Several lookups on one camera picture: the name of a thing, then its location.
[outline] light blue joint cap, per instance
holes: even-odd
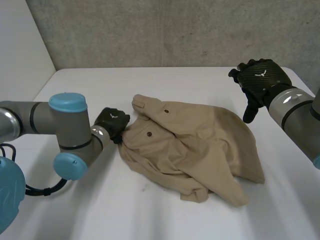
[[[313,160],[313,165],[314,165],[317,169],[320,169],[320,154]]]
[[[53,162],[55,172],[65,180],[78,180],[88,171],[87,164],[77,155],[68,152],[59,153]]]
[[[85,96],[73,92],[53,95],[49,100],[49,106],[63,113],[81,113],[88,108]]]
[[[26,180],[20,167],[0,157],[0,234],[15,220],[19,204],[25,198]]]

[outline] carbon fiber hand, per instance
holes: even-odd
[[[243,121],[247,124],[254,120],[259,108],[266,105],[265,98],[273,87],[292,87],[288,75],[271,59],[251,59],[247,64],[240,63],[237,69],[232,69],[228,76],[240,85],[247,97],[248,105],[243,115]]]

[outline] black cable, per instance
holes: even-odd
[[[14,162],[16,161],[16,155],[17,155],[17,150],[16,148],[8,143],[2,143],[0,144],[0,150],[2,151],[2,156],[6,157],[6,151],[3,147],[8,147],[12,149],[12,157],[11,160]],[[31,187],[29,185],[25,185],[25,195],[28,196],[50,196],[51,194],[59,191],[60,189],[62,189],[67,183],[67,180],[61,178],[61,180],[53,187],[48,187],[45,189],[37,189],[34,187]]]
[[[2,157],[6,157],[6,151],[5,151],[5,149],[2,147],[2,146],[0,146],[0,149],[1,149],[1,152],[2,152]]]
[[[0,144],[0,147],[8,147],[8,148],[11,148],[12,149],[12,157],[11,157],[11,160],[12,161],[16,161],[16,155],[17,155],[17,150],[16,150],[16,148],[13,146],[13,145],[11,145],[11,144],[8,144],[8,143],[2,143],[2,144]]]

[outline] robotic hand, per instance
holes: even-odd
[[[0,234],[19,213],[25,194],[49,196],[67,180],[82,178],[90,165],[112,140],[121,143],[121,133],[130,116],[106,107],[90,127],[86,99],[78,93],[61,93],[49,102],[0,102]],[[15,163],[16,149],[7,143],[24,134],[56,135],[60,153],[53,161],[60,182],[51,188],[36,189],[26,185],[23,172]],[[4,147],[12,148],[12,159]]]
[[[243,121],[251,123],[259,108],[270,116],[320,169],[320,90],[315,98],[292,86],[287,74],[271,59],[251,59],[229,74],[247,98]]]

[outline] gray concrete wall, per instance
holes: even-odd
[[[320,0],[26,0],[57,70],[271,58],[320,88]]]

